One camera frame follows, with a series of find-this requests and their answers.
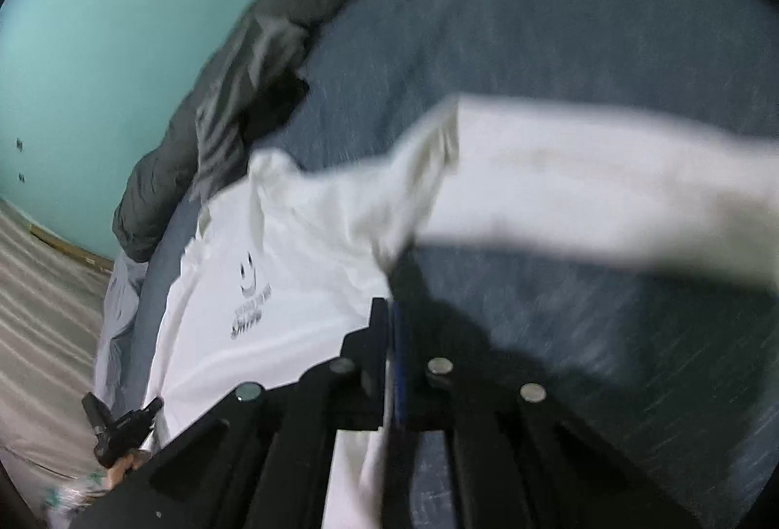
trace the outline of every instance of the white cloth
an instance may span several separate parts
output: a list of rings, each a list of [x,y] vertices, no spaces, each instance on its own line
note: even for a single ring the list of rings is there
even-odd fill
[[[165,444],[235,385],[293,382],[367,324],[418,241],[532,246],[773,285],[779,146],[629,110],[461,96],[386,158],[301,173],[257,153],[201,215],[147,402]],[[379,526],[381,434],[340,433],[323,526]]]

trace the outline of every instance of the gray bed sheet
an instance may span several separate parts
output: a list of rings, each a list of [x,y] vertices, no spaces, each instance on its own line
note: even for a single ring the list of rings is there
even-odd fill
[[[357,161],[458,91],[629,105],[777,137],[778,61],[766,0],[353,0],[305,66],[309,98],[262,146],[312,171]],[[196,216],[185,198],[149,265],[122,407],[143,397]],[[411,249],[391,284],[442,354],[544,383],[707,528],[733,526],[779,460],[772,294],[444,248]],[[441,436],[392,443],[387,526],[453,527]]]

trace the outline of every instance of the green wall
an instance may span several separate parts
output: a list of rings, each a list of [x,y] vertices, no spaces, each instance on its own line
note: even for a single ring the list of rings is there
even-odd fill
[[[6,0],[0,198],[113,257],[111,217],[132,166],[249,1]]]

